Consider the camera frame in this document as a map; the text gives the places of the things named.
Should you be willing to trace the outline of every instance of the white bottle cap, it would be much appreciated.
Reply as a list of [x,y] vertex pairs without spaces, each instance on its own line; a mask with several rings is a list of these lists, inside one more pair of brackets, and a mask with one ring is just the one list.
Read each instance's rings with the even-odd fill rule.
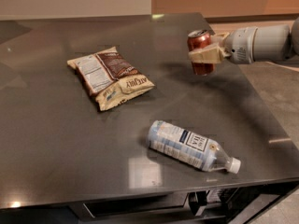
[[227,172],[237,174],[241,166],[241,161],[235,158],[231,159],[231,165],[227,167]]

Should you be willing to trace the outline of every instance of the dark gray surface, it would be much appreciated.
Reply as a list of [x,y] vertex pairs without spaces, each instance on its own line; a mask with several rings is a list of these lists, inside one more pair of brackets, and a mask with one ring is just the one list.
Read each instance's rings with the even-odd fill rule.
[[68,208],[32,208],[2,212],[0,214],[0,223],[78,224],[78,219]]
[[[199,14],[56,20],[0,44],[0,208],[298,180],[297,148],[239,67],[192,73],[187,34],[203,28]],[[110,46],[156,88],[99,113],[66,61]],[[240,172],[149,150],[156,119],[217,140]]]
[[[294,56],[291,62],[293,67],[298,68],[299,56]],[[286,67],[272,63],[240,65],[252,86],[299,147],[299,72],[289,69],[289,65]]]

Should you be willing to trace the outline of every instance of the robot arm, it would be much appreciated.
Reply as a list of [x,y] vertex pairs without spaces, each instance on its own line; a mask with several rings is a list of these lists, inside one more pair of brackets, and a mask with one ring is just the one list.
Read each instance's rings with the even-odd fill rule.
[[221,63],[225,58],[232,63],[271,61],[279,63],[295,52],[299,55],[299,18],[292,26],[240,28],[232,33],[213,35],[212,44],[189,53],[194,63]]

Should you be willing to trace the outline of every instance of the chip bag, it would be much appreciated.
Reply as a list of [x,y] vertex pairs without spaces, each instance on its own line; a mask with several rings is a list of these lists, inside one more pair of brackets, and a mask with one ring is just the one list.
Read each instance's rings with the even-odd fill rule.
[[121,105],[154,87],[115,47],[69,60],[67,64],[78,72],[101,111]]

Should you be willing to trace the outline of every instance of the water bottle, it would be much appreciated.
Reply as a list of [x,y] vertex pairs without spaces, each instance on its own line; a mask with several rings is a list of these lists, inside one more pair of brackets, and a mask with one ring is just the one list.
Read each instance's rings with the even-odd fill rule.
[[241,161],[229,157],[215,140],[161,120],[153,122],[148,139],[152,149],[206,172],[225,169],[237,174],[241,166]]

